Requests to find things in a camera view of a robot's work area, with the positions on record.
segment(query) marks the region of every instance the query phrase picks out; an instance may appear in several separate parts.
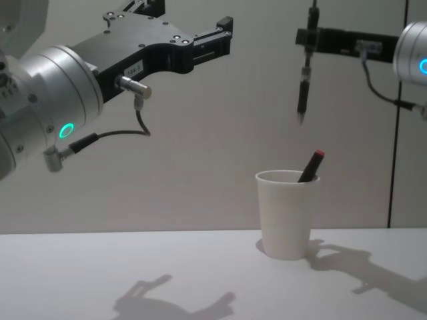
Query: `screw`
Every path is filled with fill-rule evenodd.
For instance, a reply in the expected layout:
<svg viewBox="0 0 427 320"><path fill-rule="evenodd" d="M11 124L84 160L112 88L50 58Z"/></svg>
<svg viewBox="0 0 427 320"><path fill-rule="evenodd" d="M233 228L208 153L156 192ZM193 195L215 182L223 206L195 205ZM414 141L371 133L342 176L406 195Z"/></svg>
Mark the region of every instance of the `screw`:
<svg viewBox="0 0 427 320"><path fill-rule="evenodd" d="M46 128L47 133L52 133L55 128L52 125L48 125Z"/></svg>
<svg viewBox="0 0 427 320"><path fill-rule="evenodd" d="M22 151L24 151L24 146L23 145L18 145L15 149L16 153L21 153Z"/></svg>
<svg viewBox="0 0 427 320"><path fill-rule="evenodd" d="M3 28L3 32L11 32L13 30L13 25L7 25Z"/></svg>
<svg viewBox="0 0 427 320"><path fill-rule="evenodd" d="M36 103L38 101L38 98L36 95L30 94L30 95L28 95L28 101L31 103Z"/></svg>

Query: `red marker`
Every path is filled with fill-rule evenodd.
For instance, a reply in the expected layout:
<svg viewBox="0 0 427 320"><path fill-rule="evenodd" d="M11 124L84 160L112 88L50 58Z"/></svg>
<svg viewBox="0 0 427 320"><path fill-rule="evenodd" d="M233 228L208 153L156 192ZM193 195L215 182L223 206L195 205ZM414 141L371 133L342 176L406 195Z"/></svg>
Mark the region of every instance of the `red marker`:
<svg viewBox="0 0 427 320"><path fill-rule="evenodd" d="M316 176L316 172L318 172L319 166L322 163L324 157L325 157L325 153L321 150L317 150L313 154L312 159L310 160L304 172L302 173L298 183L313 181Z"/></svg>

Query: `green led ring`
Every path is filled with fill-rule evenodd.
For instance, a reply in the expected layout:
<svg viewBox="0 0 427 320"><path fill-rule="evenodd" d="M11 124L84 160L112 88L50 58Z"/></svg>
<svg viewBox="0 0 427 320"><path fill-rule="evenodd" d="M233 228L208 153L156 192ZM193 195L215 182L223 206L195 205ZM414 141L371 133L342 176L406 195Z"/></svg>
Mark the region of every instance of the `green led ring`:
<svg viewBox="0 0 427 320"><path fill-rule="evenodd" d="M59 138L60 139L65 139L66 137L68 137L70 134L72 134L74 131L74 124L73 123L67 123L66 125L64 125L62 127L62 129L59 132Z"/></svg>

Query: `label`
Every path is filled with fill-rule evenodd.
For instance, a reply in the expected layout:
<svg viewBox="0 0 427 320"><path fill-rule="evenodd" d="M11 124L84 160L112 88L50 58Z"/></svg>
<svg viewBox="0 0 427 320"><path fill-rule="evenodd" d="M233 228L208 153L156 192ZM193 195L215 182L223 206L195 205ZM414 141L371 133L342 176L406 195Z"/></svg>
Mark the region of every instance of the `label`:
<svg viewBox="0 0 427 320"><path fill-rule="evenodd" d="M140 74L142 71L144 71L144 64L141 60L138 61L136 64L131 65L129 68L125 69L124 75L125 77L132 78Z"/></svg>

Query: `blue led ring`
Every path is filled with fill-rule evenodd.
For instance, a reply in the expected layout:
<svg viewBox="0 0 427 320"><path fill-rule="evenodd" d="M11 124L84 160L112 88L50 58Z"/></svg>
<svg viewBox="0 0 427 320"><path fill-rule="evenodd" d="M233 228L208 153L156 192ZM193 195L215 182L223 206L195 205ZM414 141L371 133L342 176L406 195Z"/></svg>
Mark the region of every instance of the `blue led ring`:
<svg viewBox="0 0 427 320"><path fill-rule="evenodd" d="M59 138L60 139L65 139L66 137L68 137L70 134L72 134L74 131L74 124L73 123L67 123L66 125L64 125L62 127L62 129L59 132Z"/></svg>
<svg viewBox="0 0 427 320"><path fill-rule="evenodd" d="M427 75L427 68L426 68L427 66L425 66L426 63L427 63L427 59L423 59L420 62L420 71L425 75Z"/></svg>

